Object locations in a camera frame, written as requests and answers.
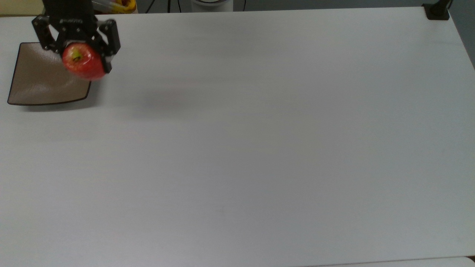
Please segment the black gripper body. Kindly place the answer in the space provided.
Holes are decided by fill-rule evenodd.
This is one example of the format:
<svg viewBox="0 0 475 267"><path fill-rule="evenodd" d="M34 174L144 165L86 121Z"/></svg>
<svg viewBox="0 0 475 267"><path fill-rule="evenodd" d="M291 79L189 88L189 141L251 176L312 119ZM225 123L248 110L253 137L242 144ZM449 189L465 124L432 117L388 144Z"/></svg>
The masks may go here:
<svg viewBox="0 0 475 267"><path fill-rule="evenodd" d="M96 29L97 18L90 0L44 0L45 14L59 20L66 27L67 41L83 41L91 45L91 37ZM53 37L58 32L50 27Z"/></svg>

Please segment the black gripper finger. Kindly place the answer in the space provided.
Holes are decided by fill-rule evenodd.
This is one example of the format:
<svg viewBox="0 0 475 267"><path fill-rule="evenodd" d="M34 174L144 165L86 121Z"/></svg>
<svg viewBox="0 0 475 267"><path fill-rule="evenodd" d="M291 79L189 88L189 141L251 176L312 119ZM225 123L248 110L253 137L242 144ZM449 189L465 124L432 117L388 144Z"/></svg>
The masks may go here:
<svg viewBox="0 0 475 267"><path fill-rule="evenodd" d="M51 16L38 15L31 21L37 38L44 50L54 53L63 53L66 49L66 27L59 24L59 20ZM58 32L53 37L50 27Z"/></svg>
<svg viewBox="0 0 475 267"><path fill-rule="evenodd" d="M117 22L114 19L97 20L91 37L93 50L99 55L105 74L112 70L112 58L121 48Z"/></svg>

